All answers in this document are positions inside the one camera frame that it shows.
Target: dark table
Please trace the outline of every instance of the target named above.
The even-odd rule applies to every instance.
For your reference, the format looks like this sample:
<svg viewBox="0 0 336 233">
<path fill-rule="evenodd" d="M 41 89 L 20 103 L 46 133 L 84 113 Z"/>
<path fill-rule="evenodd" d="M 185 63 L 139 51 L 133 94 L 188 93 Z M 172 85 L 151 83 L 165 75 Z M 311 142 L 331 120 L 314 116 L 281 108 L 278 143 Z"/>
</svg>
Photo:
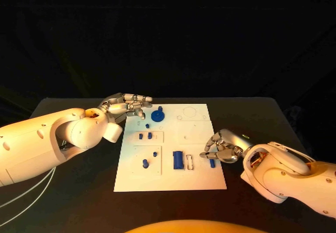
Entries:
<svg viewBox="0 0 336 233">
<path fill-rule="evenodd" d="M 69 108 L 95 107 L 100 99 L 44 99 L 31 117 Z M 256 143 L 275 141 L 304 151 L 273 99 L 180 98 L 152 103 L 206 103 L 213 130 L 243 130 Z M 331 232 L 332 218 L 315 213 L 299 201 L 268 201 L 239 178 L 242 159 L 221 163 L 227 190 L 113 192 L 121 138 L 105 139 L 56 168 L 44 194 L 1 232 L 123 232 L 138 226 L 174 219 L 203 219 L 236 223 L 266 232 Z M 43 178 L 0 188 L 0 203 L 24 192 Z M 37 197 L 44 183 L 0 210 L 1 223 Z"/>
</svg>

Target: table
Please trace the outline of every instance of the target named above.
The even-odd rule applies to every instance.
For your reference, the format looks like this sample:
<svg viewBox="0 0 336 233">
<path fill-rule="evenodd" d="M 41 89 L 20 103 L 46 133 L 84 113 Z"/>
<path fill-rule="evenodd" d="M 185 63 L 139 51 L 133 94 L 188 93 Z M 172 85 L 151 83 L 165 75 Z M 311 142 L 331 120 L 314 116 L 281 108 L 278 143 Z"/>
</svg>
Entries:
<svg viewBox="0 0 336 233">
<path fill-rule="evenodd" d="M 43 99 L 31 117 L 77 107 L 92 108 L 100 99 Z M 206 103 L 213 130 L 239 129 L 258 143 L 275 141 L 304 151 L 294 131 L 269 98 L 157 98 L 152 103 Z M 227 190 L 113 192 L 121 137 L 105 139 L 56 168 L 44 194 L 1 232 L 123 232 L 154 222 L 203 219 L 236 223 L 266 232 L 330 232 L 332 218 L 299 201 L 268 201 L 239 178 L 242 159 L 221 163 Z M 24 192 L 44 175 L 0 188 L 0 203 Z M 1 208 L 1 223 L 37 197 L 44 183 Z"/>
</svg>

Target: blue object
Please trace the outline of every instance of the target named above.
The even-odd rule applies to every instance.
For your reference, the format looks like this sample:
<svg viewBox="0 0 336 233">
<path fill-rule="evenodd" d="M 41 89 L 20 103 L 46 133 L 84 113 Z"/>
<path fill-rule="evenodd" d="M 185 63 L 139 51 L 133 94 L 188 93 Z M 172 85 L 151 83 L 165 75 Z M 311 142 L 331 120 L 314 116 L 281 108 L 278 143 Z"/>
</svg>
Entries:
<svg viewBox="0 0 336 233">
<path fill-rule="evenodd" d="M 184 169 L 181 151 L 172 151 L 172 169 Z"/>
<path fill-rule="evenodd" d="M 145 159 L 142 160 L 142 167 L 144 167 L 144 168 L 146 168 L 146 167 L 148 167 L 148 162 L 146 162 L 146 160 L 145 160 Z"/>
<path fill-rule="evenodd" d="M 214 160 L 210 159 L 210 167 L 214 168 Z"/>
<path fill-rule="evenodd" d="M 158 106 L 158 109 L 149 115 L 154 122 L 159 122 L 164 119 L 162 108 Z"/>
</svg>

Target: blue round piece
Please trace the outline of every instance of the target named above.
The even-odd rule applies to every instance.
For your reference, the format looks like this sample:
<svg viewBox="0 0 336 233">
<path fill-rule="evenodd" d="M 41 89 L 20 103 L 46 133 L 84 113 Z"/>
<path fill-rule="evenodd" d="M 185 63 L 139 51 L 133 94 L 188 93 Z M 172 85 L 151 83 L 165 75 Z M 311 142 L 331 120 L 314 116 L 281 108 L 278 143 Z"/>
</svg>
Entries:
<svg viewBox="0 0 336 233">
<path fill-rule="evenodd" d="M 164 119 L 162 107 L 158 106 L 158 109 L 149 115 L 154 122 L 159 122 Z"/>
<path fill-rule="evenodd" d="M 142 167 L 144 167 L 144 168 L 148 168 L 148 162 L 146 162 L 145 159 L 142 160 Z"/>
</svg>

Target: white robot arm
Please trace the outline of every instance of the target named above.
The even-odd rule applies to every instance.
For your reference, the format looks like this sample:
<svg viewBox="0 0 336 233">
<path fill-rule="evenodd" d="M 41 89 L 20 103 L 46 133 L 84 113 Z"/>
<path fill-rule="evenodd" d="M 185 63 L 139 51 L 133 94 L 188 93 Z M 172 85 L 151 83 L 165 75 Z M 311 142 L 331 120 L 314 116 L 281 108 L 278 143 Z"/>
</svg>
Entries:
<svg viewBox="0 0 336 233">
<path fill-rule="evenodd" d="M 213 144 L 217 152 L 207 152 Z M 252 145 L 247 136 L 227 129 L 211 136 L 204 151 L 200 157 L 226 163 L 243 158 L 240 178 L 268 200 L 281 203 L 292 197 L 320 214 L 336 218 L 336 164 L 314 161 L 275 142 Z"/>
<path fill-rule="evenodd" d="M 109 96 L 96 108 L 71 108 L 0 128 L 0 186 L 17 183 L 51 169 L 105 138 L 115 142 L 125 116 L 145 118 L 141 107 L 151 97 Z"/>
</svg>

